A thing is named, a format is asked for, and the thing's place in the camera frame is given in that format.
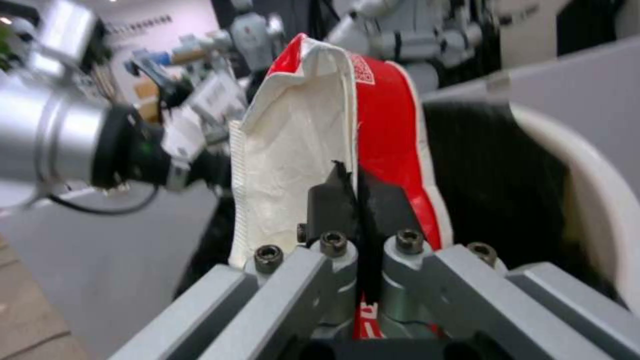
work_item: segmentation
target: black fabric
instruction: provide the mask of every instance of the black fabric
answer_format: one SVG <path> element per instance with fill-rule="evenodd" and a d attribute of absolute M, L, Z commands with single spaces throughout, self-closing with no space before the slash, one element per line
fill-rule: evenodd
<path fill-rule="evenodd" d="M 557 54 L 615 41 L 616 14 L 625 0 L 573 0 L 556 19 Z"/>
<path fill-rule="evenodd" d="M 454 242 L 490 244 L 510 268 L 558 261 L 566 167 L 506 105 L 438 103 L 424 112 Z"/>
<path fill-rule="evenodd" d="M 236 203 L 233 197 L 222 197 L 213 211 L 209 225 L 200 238 L 198 248 L 192 255 L 173 296 L 177 299 L 194 285 L 209 270 L 218 264 L 228 264 L 234 239 Z"/>
<path fill-rule="evenodd" d="M 246 88 L 246 100 L 249 104 L 253 101 L 255 94 L 257 94 L 260 85 L 262 85 L 264 78 L 267 76 L 267 72 L 269 72 L 269 69 L 256 71 L 251 75 L 251 81 Z"/>
<path fill-rule="evenodd" d="M 385 241 L 403 229 L 422 229 L 404 190 L 384 183 L 362 167 L 358 171 L 358 209 L 362 228 L 358 285 L 365 301 L 372 304 L 380 299 Z"/>

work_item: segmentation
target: silver cylinder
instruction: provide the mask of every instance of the silver cylinder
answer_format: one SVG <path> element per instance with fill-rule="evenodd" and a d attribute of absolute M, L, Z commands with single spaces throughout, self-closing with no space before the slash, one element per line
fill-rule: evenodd
<path fill-rule="evenodd" d="M 12 81 L 0 89 L 3 178 L 34 183 L 90 181 L 109 105 L 77 90 Z"/>
<path fill-rule="evenodd" d="M 381 298 L 378 304 L 378 318 L 382 333 L 388 338 L 427 338 L 434 334 L 429 330 L 432 317 L 429 311 L 408 293 L 398 281 L 390 263 L 417 269 L 422 259 L 432 250 L 420 235 L 422 248 L 418 253 L 408 253 L 399 248 L 397 236 L 392 236 L 384 244 L 382 262 Z"/>
<path fill-rule="evenodd" d="M 316 241 L 311 245 L 311 251 L 323 252 L 321 242 Z M 348 339 L 353 333 L 353 317 L 357 296 L 358 250 L 353 243 L 347 241 L 344 254 L 330 259 L 333 263 L 338 294 L 311 337 L 314 339 Z"/>
<path fill-rule="evenodd" d="M 90 102 L 78 94 L 68 97 L 67 101 L 66 111 L 57 118 L 59 130 L 50 164 L 57 178 L 89 182 L 109 109 L 106 104 Z"/>

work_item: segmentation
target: white wall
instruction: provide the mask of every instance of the white wall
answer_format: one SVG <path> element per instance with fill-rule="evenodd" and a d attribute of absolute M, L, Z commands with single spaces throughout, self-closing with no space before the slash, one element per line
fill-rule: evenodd
<path fill-rule="evenodd" d="M 150 19 L 160 15 L 170 15 L 173 22 L 147 30 L 144 35 L 117 40 L 115 45 L 122 50 L 114 55 L 111 68 L 125 100 L 138 103 L 133 86 L 141 81 L 126 72 L 122 65 L 131 59 L 131 51 L 147 48 L 149 51 L 171 51 L 180 45 L 179 37 L 187 34 L 204 36 L 217 30 L 218 20 L 211 6 L 211 0 L 149 0 L 141 3 L 122 5 L 110 10 L 98 9 L 98 14 L 106 22 L 130 23 Z"/>
<path fill-rule="evenodd" d="M 538 3 L 538 13 L 526 21 L 502 29 L 502 66 L 505 69 L 556 57 L 556 15 L 568 0 L 501 0 L 501 12 Z"/>

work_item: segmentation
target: metal joint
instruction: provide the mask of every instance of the metal joint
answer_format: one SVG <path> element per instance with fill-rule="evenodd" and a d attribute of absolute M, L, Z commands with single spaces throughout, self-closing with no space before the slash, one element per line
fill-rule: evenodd
<path fill-rule="evenodd" d="M 320 251 L 329 258 L 339 258 L 347 252 L 347 237 L 339 231 L 320 235 Z"/>
<path fill-rule="evenodd" d="M 400 230 L 396 233 L 396 248 L 406 255 L 420 254 L 424 248 L 424 237 L 416 230 Z"/>
<path fill-rule="evenodd" d="M 276 245 L 263 245 L 253 255 L 255 269 L 262 274 L 273 274 L 283 259 L 282 249 Z"/>

